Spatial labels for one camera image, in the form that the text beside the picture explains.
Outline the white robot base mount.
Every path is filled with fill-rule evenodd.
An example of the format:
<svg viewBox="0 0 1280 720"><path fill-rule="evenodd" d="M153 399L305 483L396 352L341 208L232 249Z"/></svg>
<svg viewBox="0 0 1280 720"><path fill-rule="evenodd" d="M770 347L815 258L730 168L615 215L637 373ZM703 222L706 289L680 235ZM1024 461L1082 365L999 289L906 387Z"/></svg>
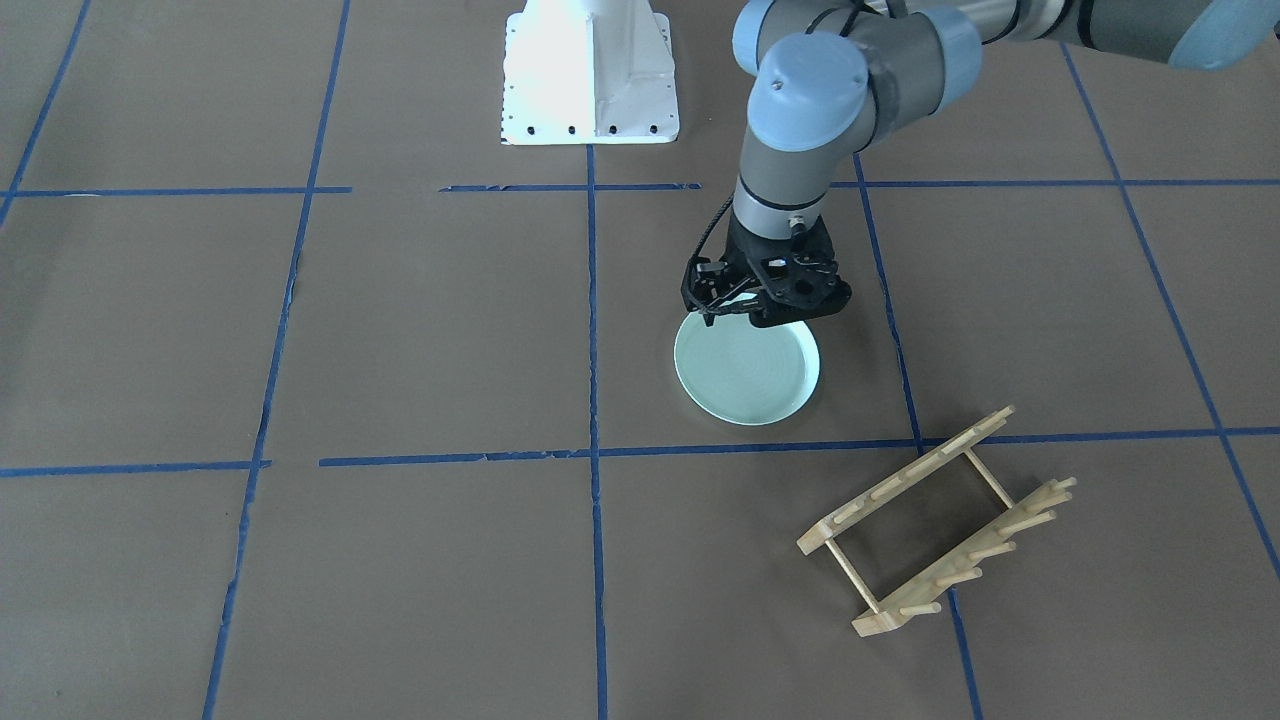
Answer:
<svg viewBox="0 0 1280 720"><path fill-rule="evenodd" d="M504 40L502 143L677 140L671 24L650 3L527 1Z"/></svg>

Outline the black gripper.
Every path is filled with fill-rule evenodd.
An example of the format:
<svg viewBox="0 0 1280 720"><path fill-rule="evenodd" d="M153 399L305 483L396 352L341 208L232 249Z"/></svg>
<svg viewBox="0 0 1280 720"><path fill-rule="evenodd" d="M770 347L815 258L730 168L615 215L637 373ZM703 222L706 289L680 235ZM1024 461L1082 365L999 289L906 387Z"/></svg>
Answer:
<svg viewBox="0 0 1280 720"><path fill-rule="evenodd" d="M682 279L687 311L700 313L705 327L718 316L746 314L755 328L806 322L840 313L852 296L838 274L826 227L800 224L782 240L750 232L730 217L726 246L718 260L689 259Z"/></svg>

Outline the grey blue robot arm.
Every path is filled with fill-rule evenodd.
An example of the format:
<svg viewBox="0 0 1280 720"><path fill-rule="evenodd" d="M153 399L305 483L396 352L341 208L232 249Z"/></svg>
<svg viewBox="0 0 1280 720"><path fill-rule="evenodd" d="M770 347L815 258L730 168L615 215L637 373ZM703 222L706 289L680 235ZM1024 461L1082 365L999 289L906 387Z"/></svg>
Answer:
<svg viewBox="0 0 1280 720"><path fill-rule="evenodd" d="M724 251L695 249L685 307L756 328L842 310L823 205L838 164L961 99L986 46L1053 40L1219 70L1277 26L1275 1L750 1L732 47L753 87Z"/></svg>

